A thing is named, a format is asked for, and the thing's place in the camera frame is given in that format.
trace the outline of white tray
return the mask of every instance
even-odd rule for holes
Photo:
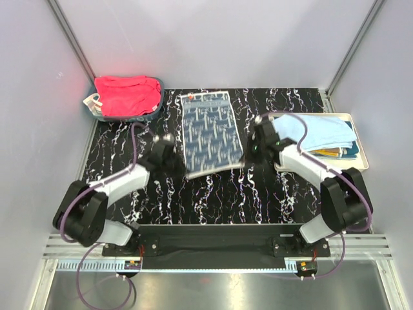
[[[348,113],[296,113],[296,114],[302,114],[302,115],[314,115],[314,116],[320,116],[320,117],[329,117],[329,116],[335,116],[339,119],[342,119],[343,121],[349,121],[351,122],[354,132],[356,133],[357,136],[357,145],[360,149],[359,153],[356,155],[357,158],[354,160],[326,160],[322,159],[327,165],[335,166],[340,169],[348,169],[351,167],[354,167],[360,171],[368,169],[368,161],[366,158],[366,154],[364,153],[363,146],[361,144],[359,135],[357,133],[357,128],[353,122],[353,119],[351,118],[351,115]],[[273,117],[280,117],[284,115],[284,113],[271,113],[269,116]],[[274,168],[277,171],[290,171],[289,169],[284,169],[281,168],[279,165],[276,163],[274,164]]]

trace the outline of blue basket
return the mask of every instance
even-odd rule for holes
[[[131,118],[122,118],[122,117],[118,117],[118,118],[108,118],[108,117],[104,117],[100,114],[95,114],[93,113],[93,111],[90,110],[89,108],[89,112],[91,113],[91,115],[97,119],[98,121],[127,121],[127,122],[134,122],[134,121],[152,121],[153,119],[156,119],[158,117],[159,112],[161,111],[162,105],[163,105],[163,96],[165,95],[165,88],[164,88],[164,84],[163,82],[156,78],[156,77],[152,77],[153,79],[156,79],[159,84],[161,85],[161,102],[159,102],[159,105],[157,106],[156,110],[153,111],[152,113],[149,114],[144,114],[144,115],[140,115],[140,116],[132,116]],[[95,86],[93,86],[89,93],[88,93],[88,97],[92,94],[96,93],[96,88]]]

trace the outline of white wall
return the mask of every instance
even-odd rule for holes
[[[0,303],[14,310],[27,309],[92,121],[90,84],[46,1],[0,1],[0,37]]]
[[[373,0],[59,0],[98,76],[327,88]]]
[[[387,1],[333,93],[352,114],[370,163],[374,228],[385,233],[413,305],[413,2]]]

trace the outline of stack of folded towels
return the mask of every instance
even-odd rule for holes
[[[307,136],[301,148],[313,155],[336,160],[354,160],[359,148],[351,122],[337,117],[298,115],[307,124]],[[298,142],[304,135],[301,122],[288,114],[273,121],[280,139]]]

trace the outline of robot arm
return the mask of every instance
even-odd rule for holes
[[[162,139],[156,137],[152,150],[144,154],[134,166],[129,165],[99,181],[85,183],[77,180],[70,184],[54,216],[53,226],[59,229],[62,217],[74,198],[95,187],[70,211],[65,223],[65,234],[85,247],[96,242],[135,247],[136,230],[126,224],[107,220],[107,208],[132,191],[145,188],[152,174],[155,177],[164,173],[183,176],[185,172],[185,166],[175,152],[174,138],[171,135]]]
[[[297,246],[307,247],[320,239],[339,233],[367,217],[367,210],[357,194],[331,170],[340,173],[352,183],[368,201],[370,198],[360,171],[355,168],[341,170],[335,167],[322,167],[315,163],[315,156],[297,149],[291,139],[281,140],[270,119],[258,118],[253,133],[248,137],[244,160],[261,163],[264,160],[276,162],[283,168],[296,172],[309,181],[321,196],[321,214],[301,226],[297,232]]]

